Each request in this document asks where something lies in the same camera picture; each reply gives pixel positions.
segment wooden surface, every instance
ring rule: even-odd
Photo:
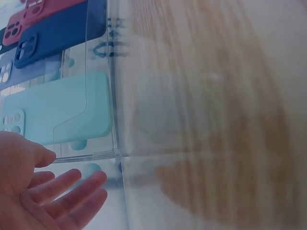
[[[183,208],[235,229],[307,228],[305,3],[112,5],[113,25],[127,19],[116,38],[127,45],[115,48],[129,54],[115,58],[121,150],[133,159],[183,159],[156,169],[164,197],[178,204],[174,213]],[[134,193],[128,209],[150,197]],[[163,204],[151,205],[163,212]],[[141,229],[157,227],[149,227],[158,221],[150,213],[135,212]],[[174,221],[159,229],[178,229],[184,219]]]

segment dark blue phone case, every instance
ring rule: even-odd
[[[66,8],[25,30],[15,67],[21,69],[106,32],[106,0],[87,0]]]
[[[13,65],[15,54],[16,48],[5,53],[0,58],[0,91],[13,85],[43,76],[45,73],[52,73],[54,75],[59,74],[62,59],[61,53],[39,60],[22,69],[17,69]],[[5,74],[8,75],[6,75],[6,81],[4,82],[3,77]]]
[[[6,27],[5,27],[4,29],[0,30],[0,54],[6,53],[6,52],[10,51],[11,49],[16,48],[17,45],[18,45],[18,42],[14,43],[14,44],[11,44],[11,45],[9,45],[9,46],[5,46],[5,45],[2,43],[2,41],[3,41],[3,36],[4,36],[4,33],[5,33],[5,29],[6,29]]]

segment red phone case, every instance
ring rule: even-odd
[[[85,0],[28,0],[25,9],[14,14],[6,27],[3,44],[18,42],[24,30],[40,20]]]
[[[22,26],[22,18],[25,13],[25,10],[19,11],[10,17],[8,26],[5,29],[3,36],[3,44],[5,46],[10,46],[19,41],[21,34],[25,30],[24,26]]]

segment mint green phone case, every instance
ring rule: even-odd
[[[5,98],[0,130],[42,145],[103,137],[111,131],[108,78],[92,72]]]

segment hand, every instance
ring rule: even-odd
[[[81,230],[104,204],[100,187],[103,172],[95,172],[83,184],[57,198],[81,178],[72,169],[55,178],[36,172],[56,158],[55,153],[24,139],[0,132],[0,230]]]

